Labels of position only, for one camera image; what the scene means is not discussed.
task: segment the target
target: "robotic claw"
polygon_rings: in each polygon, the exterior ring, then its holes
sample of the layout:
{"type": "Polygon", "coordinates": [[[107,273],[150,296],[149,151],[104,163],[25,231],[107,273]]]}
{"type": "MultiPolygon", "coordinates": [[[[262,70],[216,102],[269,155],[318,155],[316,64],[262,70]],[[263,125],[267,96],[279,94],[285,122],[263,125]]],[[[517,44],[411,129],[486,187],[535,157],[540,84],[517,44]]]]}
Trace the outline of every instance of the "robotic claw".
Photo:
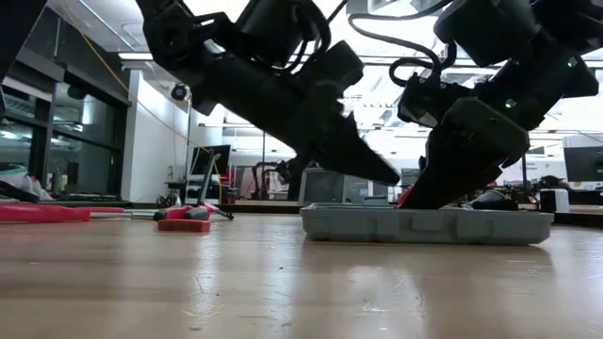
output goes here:
{"type": "MultiPolygon", "coordinates": [[[[344,41],[329,48],[329,23],[311,0],[252,0],[236,23],[221,12],[194,16],[181,0],[137,3],[155,62],[190,86],[199,112],[222,104],[327,170],[399,181],[359,138],[353,117],[341,115],[338,100],[363,64],[344,41]],[[301,54],[287,61],[312,40],[319,47],[294,73],[301,54]]],[[[432,128],[403,208],[440,208],[487,186],[529,149],[528,131],[555,103],[598,93],[580,57],[602,45],[603,6],[594,0],[448,0],[425,12],[448,4],[433,28],[448,52],[458,44],[478,67],[506,63],[473,89],[443,83],[433,53],[432,63],[406,57],[392,65],[392,78],[403,64],[432,69],[396,82],[405,87],[399,117],[432,128]]]]}

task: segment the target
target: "tool case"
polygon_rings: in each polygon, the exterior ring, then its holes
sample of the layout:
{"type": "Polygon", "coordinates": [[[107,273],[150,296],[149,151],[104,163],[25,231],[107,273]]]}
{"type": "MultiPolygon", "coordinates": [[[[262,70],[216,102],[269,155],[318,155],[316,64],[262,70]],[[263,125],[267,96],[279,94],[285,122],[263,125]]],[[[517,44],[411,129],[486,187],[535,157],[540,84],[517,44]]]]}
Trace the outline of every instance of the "tool case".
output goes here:
{"type": "Polygon", "coordinates": [[[341,242],[539,244],[550,236],[552,214],[462,208],[405,210],[380,205],[314,203],[301,211],[311,239],[341,242]]]}

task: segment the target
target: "security camera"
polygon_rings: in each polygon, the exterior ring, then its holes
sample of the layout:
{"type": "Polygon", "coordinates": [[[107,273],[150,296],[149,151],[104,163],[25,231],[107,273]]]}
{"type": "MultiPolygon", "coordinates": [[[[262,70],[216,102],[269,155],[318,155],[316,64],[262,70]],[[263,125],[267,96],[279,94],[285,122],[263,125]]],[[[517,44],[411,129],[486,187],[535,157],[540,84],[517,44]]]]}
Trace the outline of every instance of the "security camera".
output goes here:
{"type": "Polygon", "coordinates": [[[176,84],[171,90],[171,97],[173,100],[183,101],[187,98],[188,91],[184,84],[176,84]]]}

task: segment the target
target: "wooden table surface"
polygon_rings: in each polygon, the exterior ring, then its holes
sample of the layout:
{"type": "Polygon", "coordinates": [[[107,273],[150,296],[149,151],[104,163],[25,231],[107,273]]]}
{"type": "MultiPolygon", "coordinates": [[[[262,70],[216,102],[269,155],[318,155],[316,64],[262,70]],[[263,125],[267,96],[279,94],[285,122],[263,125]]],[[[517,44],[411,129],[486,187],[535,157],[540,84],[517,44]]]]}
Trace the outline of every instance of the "wooden table surface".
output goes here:
{"type": "Polygon", "coordinates": [[[531,248],[304,240],[298,217],[212,232],[0,225],[0,338],[603,338],[603,233],[531,248]]]}

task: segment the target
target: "white wall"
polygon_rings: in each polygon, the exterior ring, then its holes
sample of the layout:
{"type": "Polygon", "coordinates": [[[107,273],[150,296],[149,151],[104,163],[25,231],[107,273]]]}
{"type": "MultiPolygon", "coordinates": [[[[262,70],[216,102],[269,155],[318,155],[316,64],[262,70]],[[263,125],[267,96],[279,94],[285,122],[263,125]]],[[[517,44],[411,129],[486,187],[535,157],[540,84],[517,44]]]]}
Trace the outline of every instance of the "white wall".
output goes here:
{"type": "Polygon", "coordinates": [[[187,135],[188,114],[144,81],[140,71],[131,73],[130,92],[136,95],[130,95],[126,123],[122,198],[155,202],[168,193],[170,167],[174,179],[184,174],[187,142],[181,136],[187,135]]]}

